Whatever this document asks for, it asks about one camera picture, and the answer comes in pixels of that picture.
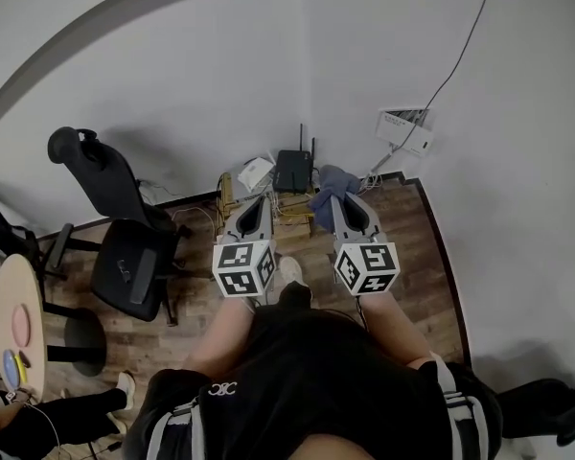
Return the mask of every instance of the black office chair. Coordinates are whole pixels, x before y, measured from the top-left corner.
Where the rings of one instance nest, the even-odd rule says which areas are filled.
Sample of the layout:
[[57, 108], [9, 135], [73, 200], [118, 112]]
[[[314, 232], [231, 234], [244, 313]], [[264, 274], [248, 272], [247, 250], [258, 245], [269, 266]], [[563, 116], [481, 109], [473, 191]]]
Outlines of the black office chair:
[[2, 216], [2, 213], [0, 213], [0, 250], [4, 252], [7, 257], [12, 254], [19, 254], [30, 261], [36, 273], [36, 279], [38, 280], [43, 302], [45, 301], [45, 276], [53, 276], [62, 281], [66, 281], [68, 278], [61, 272], [47, 269], [48, 262], [50, 263], [49, 265], [51, 265], [52, 259], [61, 259], [66, 248], [97, 250], [95, 243], [71, 239], [70, 234], [72, 228], [73, 225], [71, 224], [64, 225], [62, 233], [67, 235], [65, 237], [62, 236], [57, 242], [53, 242], [47, 252], [43, 252], [40, 250], [38, 239], [32, 230], [28, 230], [23, 226], [11, 225]]
[[25, 257], [38, 279], [42, 297], [45, 297], [44, 279], [45, 275], [55, 276], [59, 279], [66, 280], [66, 276], [61, 273], [46, 269], [47, 260], [50, 251], [44, 254], [38, 246], [38, 240], [33, 231], [23, 226], [11, 225], [0, 213], [0, 250], [7, 256], [20, 254]]
[[48, 152], [53, 163], [64, 164], [79, 181], [98, 213], [113, 219], [94, 265], [93, 293], [147, 322], [163, 304], [169, 325], [176, 325], [167, 280], [193, 275], [180, 270], [173, 259], [179, 238], [189, 238], [192, 231], [184, 225], [177, 228], [165, 211], [143, 202], [125, 158], [98, 141], [94, 131], [61, 127], [51, 135]]

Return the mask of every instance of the round table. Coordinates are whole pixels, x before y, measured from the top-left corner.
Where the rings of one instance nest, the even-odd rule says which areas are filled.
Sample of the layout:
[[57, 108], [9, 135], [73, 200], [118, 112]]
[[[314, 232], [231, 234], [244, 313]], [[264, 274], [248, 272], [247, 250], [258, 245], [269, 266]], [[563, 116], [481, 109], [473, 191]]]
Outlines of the round table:
[[[12, 313], [18, 305], [26, 308], [30, 319], [30, 341], [24, 348], [17, 346], [12, 336]], [[46, 345], [44, 311], [67, 318], [65, 347]], [[88, 309], [68, 309], [43, 302], [32, 265], [18, 254], [9, 256], [0, 268], [0, 374], [12, 391], [2, 358], [7, 349], [14, 354], [21, 351], [30, 361], [27, 381], [20, 387], [30, 391], [38, 401], [42, 400], [45, 389], [47, 361], [72, 362], [88, 377], [98, 375], [106, 362], [106, 337], [96, 314]]]

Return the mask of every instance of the backpack strap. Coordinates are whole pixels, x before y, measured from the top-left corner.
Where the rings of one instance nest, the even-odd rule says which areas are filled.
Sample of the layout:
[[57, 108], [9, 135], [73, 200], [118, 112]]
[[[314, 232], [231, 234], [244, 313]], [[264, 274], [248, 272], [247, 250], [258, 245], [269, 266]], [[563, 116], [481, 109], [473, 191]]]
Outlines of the backpack strap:
[[488, 460], [488, 424], [486, 423], [486, 416], [481, 402], [476, 397], [466, 397], [462, 392], [459, 392], [456, 387], [456, 381], [445, 362], [434, 353], [432, 353], [432, 357], [437, 363], [437, 381], [443, 391], [445, 404], [448, 408], [449, 423], [451, 425], [452, 460], [471, 460], [464, 459], [464, 444], [470, 444], [472, 438], [467, 437], [467, 429], [461, 427], [463, 421], [471, 422], [477, 431], [477, 460]]
[[162, 447], [162, 438], [167, 426], [186, 426], [192, 423], [192, 460], [204, 460], [204, 428], [200, 417], [200, 405], [197, 399], [191, 402], [178, 405], [172, 412], [167, 412], [162, 416], [151, 433], [149, 446], [147, 448], [147, 460], [157, 460], [157, 456]]

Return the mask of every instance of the black router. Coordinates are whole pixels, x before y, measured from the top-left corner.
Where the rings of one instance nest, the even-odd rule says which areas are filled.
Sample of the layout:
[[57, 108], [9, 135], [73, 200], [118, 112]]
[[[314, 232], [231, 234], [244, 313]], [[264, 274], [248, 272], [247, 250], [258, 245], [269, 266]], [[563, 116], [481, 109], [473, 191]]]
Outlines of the black router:
[[315, 138], [311, 152], [303, 151], [303, 125], [300, 125], [300, 149], [282, 149], [277, 155], [272, 188], [277, 193], [306, 193], [311, 184]]

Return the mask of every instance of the wooden tabletop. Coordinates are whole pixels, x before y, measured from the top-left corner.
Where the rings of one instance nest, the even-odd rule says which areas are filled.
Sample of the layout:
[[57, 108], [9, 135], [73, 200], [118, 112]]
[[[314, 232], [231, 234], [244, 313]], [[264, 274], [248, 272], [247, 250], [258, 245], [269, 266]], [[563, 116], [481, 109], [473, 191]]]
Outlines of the wooden tabletop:
[[[12, 313], [23, 304], [30, 318], [30, 342], [25, 348], [19, 348], [12, 336]], [[14, 354], [19, 350], [30, 361], [26, 370], [27, 382], [20, 385], [32, 392], [40, 401], [45, 389], [45, 370], [47, 368], [47, 346], [43, 326], [43, 309], [40, 288], [32, 266], [28, 260], [18, 254], [9, 256], [0, 268], [0, 374], [9, 390], [2, 354], [10, 349]]]

